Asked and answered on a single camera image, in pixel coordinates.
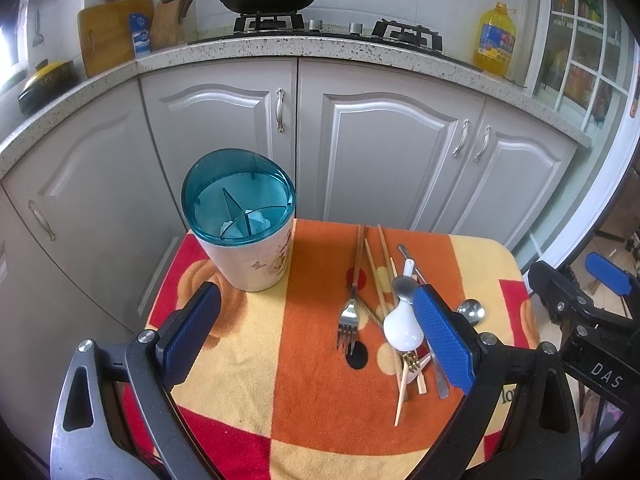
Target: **small table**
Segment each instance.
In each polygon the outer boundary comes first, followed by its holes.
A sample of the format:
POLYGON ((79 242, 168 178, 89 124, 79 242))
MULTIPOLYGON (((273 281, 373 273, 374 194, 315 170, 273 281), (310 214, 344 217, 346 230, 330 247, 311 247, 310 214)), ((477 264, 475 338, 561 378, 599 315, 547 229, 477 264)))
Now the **small table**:
MULTIPOLYGON (((204 281, 219 286, 220 317, 172 396, 227 479, 404 479, 460 402, 462 391, 454 387, 447 399, 438 397, 433 365, 428 365, 428 392, 419 395, 415 382, 410 384, 395 428, 398 386, 392 349, 380 329, 360 313, 358 339, 369 353, 363 369, 352 369, 336 351, 357 231, 355 225, 296 220, 289 270, 275 286, 252 293, 231 287, 191 232, 183 240, 148 327, 161 326, 204 281)), ((538 345, 522 276, 500 244, 393 229, 385 229, 385 236, 396 266, 404 262, 398 251, 403 243, 449 306, 466 298, 482 303, 486 317, 480 332, 492 332, 509 345, 538 345)), ((367 238, 390 303, 377 229, 369 228, 367 238)), ((378 306, 365 255, 362 270, 366 280, 360 280, 360 295, 378 306)), ((491 455, 512 398, 513 387, 505 386, 470 465, 491 455)), ((130 392, 124 408, 138 445, 152 452, 130 392)))

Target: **table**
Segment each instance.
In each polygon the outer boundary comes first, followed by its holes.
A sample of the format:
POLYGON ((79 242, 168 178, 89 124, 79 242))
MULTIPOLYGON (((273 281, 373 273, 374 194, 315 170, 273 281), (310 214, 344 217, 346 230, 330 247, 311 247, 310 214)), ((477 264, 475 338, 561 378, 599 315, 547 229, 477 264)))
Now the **table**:
MULTIPOLYGON (((164 279, 148 318, 158 328, 206 280, 222 292, 222 312, 187 380, 172 390, 200 445, 229 480, 404 479, 434 443, 462 398, 451 388, 437 395, 433 365, 428 392, 409 386, 394 428, 398 386, 392 349, 380 329, 360 313, 358 338, 367 365, 352 369, 335 350, 340 311, 348 298, 358 227, 297 219, 290 265, 262 292, 234 289, 189 232, 164 279)), ((478 327, 505 344, 535 348, 538 330, 522 276, 511 253, 483 238, 385 229, 401 268, 398 244, 407 245, 425 277, 449 306, 476 298, 486 317, 478 327)), ((368 228, 373 259, 392 301, 377 229, 368 228)), ((378 305, 363 257, 360 295, 378 305)), ((505 386, 482 444, 470 465, 490 456, 513 398, 505 386)), ((153 451, 130 391, 124 409, 138 445, 153 451)))

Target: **speckled granite countertop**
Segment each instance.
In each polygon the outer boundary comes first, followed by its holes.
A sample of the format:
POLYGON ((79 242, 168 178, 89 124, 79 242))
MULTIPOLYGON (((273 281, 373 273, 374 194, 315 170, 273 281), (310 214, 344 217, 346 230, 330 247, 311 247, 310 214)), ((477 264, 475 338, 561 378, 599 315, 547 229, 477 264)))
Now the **speckled granite countertop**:
POLYGON ((107 90, 135 77, 187 63, 257 56, 300 56, 373 63, 429 75, 459 84, 520 108, 553 126, 583 146, 591 141, 550 108, 523 94, 522 89, 500 78, 475 72, 433 56, 366 41, 309 36, 261 36, 181 45, 132 60, 91 78, 24 121, 0 143, 0 178, 38 140, 83 105, 107 90))

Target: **yellow oil bottle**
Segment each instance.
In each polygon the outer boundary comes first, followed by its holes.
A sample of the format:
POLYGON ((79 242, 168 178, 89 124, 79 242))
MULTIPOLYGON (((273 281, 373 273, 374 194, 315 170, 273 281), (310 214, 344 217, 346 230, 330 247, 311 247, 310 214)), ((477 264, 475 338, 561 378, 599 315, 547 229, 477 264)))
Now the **yellow oil bottle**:
POLYGON ((488 10, 480 17, 474 45, 474 65, 495 75, 505 75, 511 63, 515 41, 516 27, 507 14, 507 4, 498 2, 495 9, 488 10))

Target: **black dot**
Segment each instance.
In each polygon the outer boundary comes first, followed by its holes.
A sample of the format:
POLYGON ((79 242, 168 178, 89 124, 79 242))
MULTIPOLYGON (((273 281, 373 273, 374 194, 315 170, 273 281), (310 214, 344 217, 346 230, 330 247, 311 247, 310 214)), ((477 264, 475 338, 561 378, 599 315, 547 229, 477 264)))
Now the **black dot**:
POLYGON ((353 352, 347 355, 347 364, 354 370, 362 370, 369 360, 369 352, 367 347, 360 341, 356 341, 353 345, 353 352))

